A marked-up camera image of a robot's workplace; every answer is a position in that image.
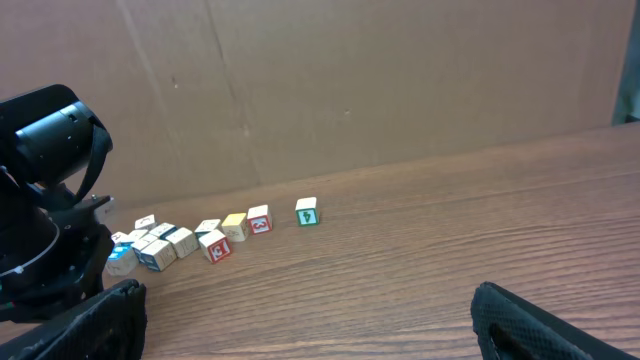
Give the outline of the white block red side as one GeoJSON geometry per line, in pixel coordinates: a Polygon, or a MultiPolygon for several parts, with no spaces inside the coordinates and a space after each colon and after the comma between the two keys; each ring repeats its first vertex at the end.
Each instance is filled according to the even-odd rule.
{"type": "Polygon", "coordinates": [[[213,230],[198,239],[205,256],[212,264],[232,254],[232,247],[227,236],[220,230],[213,230]]]}

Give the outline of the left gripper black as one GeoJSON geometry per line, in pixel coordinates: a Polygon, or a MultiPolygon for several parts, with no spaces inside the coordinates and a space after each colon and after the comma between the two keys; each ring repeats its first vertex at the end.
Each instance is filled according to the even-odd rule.
{"type": "Polygon", "coordinates": [[[42,322],[102,291],[113,248],[92,198],[113,142],[66,85],[1,103],[1,319],[42,322]]]}

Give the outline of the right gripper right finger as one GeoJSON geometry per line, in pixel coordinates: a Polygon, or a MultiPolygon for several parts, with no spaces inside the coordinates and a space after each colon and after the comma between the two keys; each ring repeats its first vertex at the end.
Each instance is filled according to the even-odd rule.
{"type": "Polygon", "coordinates": [[[484,360],[639,360],[491,282],[470,313],[484,360]]]}

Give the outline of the white block green letters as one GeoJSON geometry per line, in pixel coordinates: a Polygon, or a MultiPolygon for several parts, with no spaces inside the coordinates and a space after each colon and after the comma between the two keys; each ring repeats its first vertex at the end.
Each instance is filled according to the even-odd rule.
{"type": "Polygon", "coordinates": [[[194,230],[194,234],[197,239],[200,239],[202,236],[220,228],[220,219],[207,219],[203,220],[194,230]]]}

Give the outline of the white block teal side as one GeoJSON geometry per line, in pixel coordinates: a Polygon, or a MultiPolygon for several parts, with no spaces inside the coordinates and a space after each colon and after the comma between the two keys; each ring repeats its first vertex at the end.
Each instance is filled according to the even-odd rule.
{"type": "Polygon", "coordinates": [[[141,252],[156,240],[156,236],[152,234],[146,234],[134,241],[134,243],[132,244],[132,249],[134,250],[136,257],[140,262],[142,262],[141,252]]]}

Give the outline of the white block red bottom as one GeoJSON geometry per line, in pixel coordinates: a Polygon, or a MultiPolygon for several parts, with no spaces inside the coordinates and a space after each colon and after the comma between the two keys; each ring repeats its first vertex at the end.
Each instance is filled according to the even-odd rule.
{"type": "Polygon", "coordinates": [[[253,235],[273,230],[272,216],[267,204],[250,208],[247,212],[247,221],[253,235]]]}

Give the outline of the white block butterfly picture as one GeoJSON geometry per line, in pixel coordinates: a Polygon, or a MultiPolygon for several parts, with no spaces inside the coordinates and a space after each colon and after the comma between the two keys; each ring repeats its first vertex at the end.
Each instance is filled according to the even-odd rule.
{"type": "Polygon", "coordinates": [[[140,252],[144,265],[152,271],[162,272],[176,259],[176,252],[170,242],[156,240],[140,252]]]}

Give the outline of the yellow block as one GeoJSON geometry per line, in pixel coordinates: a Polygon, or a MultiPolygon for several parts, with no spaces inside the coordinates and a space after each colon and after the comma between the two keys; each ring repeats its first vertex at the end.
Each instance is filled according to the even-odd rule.
{"type": "Polygon", "coordinates": [[[246,213],[229,214],[221,224],[222,232],[231,242],[243,242],[250,234],[246,213]]]}

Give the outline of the white block teal far right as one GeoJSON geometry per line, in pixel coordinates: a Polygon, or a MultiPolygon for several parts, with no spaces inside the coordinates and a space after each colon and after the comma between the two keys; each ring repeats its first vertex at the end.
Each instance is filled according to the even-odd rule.
{"type": "Polygon", "coordinates": [[[318,225],[320,220],[317,210],[317,198],[307,197],[298,199],[295,214],[299,226],[318,225]]]}

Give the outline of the block with red picture top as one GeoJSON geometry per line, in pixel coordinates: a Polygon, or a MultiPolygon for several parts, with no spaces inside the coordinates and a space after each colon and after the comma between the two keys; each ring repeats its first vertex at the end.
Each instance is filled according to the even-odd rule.
{"type": "Polygon", "coordinates": [[[139,218],[134,223],[135,230],[152,230],[157,226],[157,222],[154,214],[150,214],[139,218]]]}

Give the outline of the white block tilted centre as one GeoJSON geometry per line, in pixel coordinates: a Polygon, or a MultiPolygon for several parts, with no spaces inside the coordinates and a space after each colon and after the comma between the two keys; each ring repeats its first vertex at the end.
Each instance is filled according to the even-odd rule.
{"type": "Polygon", "coordinates": [[[186,227],[178,228],[165,237],[174,248],[178,258],[185,258],[199,248],[199,243],[193,231],[186,227]]]}

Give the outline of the white block behind blue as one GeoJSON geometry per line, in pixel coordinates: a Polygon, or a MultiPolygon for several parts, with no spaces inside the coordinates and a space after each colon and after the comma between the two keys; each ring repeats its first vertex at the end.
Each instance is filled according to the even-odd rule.
{"type": "Polygon", "coordinates": [[[135,229],[127,235],[126,239],[124,240],[124,243],[134,243],[137,240],[144,237],[147,233],[148,233],[147,229],[135,229]]]}

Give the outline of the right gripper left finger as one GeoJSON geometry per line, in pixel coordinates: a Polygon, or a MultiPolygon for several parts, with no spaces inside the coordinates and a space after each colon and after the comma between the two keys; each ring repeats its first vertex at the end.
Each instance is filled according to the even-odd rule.
{"type": "Polygon", "coordinates": [[[1,345],[2,360],[139,360],[145,345],[146,287],[123,280],[1,345]]]}

